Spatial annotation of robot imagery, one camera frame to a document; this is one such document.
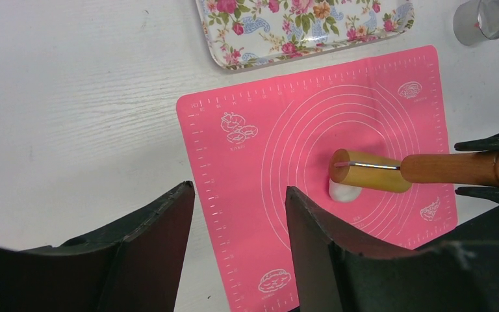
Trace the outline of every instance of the baking mat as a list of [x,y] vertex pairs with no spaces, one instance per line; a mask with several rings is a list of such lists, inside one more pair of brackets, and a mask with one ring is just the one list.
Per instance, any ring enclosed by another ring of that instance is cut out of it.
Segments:
[[177,115],[232,311],[286,312],[298,295],[288,185],[361,230],[416,248],[457,224],[453,185],[327,193],[339,148],[448,153],[439,61],[427,46],[183,96]]

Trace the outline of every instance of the floral pattern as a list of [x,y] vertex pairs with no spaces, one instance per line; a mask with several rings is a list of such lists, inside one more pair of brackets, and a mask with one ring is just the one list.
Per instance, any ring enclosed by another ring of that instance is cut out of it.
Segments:
[[197,0],[215,61],[237,70],[404,33],[410,0]]

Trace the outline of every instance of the white table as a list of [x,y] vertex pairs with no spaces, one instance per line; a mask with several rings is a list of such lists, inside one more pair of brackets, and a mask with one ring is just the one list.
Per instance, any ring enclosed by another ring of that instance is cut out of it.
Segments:
[[[194,0],[0,1],[0,246],[56,246],[192,179],[175,114],[187,93],[433,44],[451,144],[499,132],[499,41],[455,39],[462,2],[416,0],[392,40],[231,73]],[[491,207],[458,198],[460,222]],[[176,311],[228,311],[199,202]]]

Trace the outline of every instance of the donut illustration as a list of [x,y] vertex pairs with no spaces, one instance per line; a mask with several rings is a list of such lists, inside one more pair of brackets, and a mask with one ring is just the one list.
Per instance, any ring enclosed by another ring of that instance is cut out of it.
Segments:
[[403,84],[397,93],[405,99],[412,99],[417,97],[422,91],[422,85],[416,81]]
[[259,291],[262,293],[273,293],[288,285],[292,280],[292,274],[286,270],[277,269],[266,273],[259,283]]
[[436,201],[434,201],[431,205],[420,210],[420,215],[425,221],[433,221],[435,218],[435,214],[437,213],[437,209],[439,209],[439,205],[441,204],[441,199],[438,197]]
[[227,140],[230,143],[241,144],[246,140],[246,136],[243,133],[232,132],[227,135]]
[[231,112],[230,114],[226,112],[221,118],[221,128],[225,132],[233,132],[246,125],[246,119],[240,115],[236,115]]
[[254,125],[246,125],[246,119],[233,112],[226,112],[221,117],[221,128],[228,132],[227,141],[232,144],[241,144],[257,135],[259,130]]
[[246,138],[253,138],[257,135],[259,130],[254,125],[246,125],[237,130],[238,133],[242,133]]

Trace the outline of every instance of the white clay lump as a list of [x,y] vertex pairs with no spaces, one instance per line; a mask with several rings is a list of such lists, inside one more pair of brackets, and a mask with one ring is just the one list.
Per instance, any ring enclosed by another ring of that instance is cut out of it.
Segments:
[[330,186],[328,192],[332,200],[340,203],[350,203],[356,200],[361,194],[362,188],[352,187],[349,185],[343,185],[335,183],[330,179]]

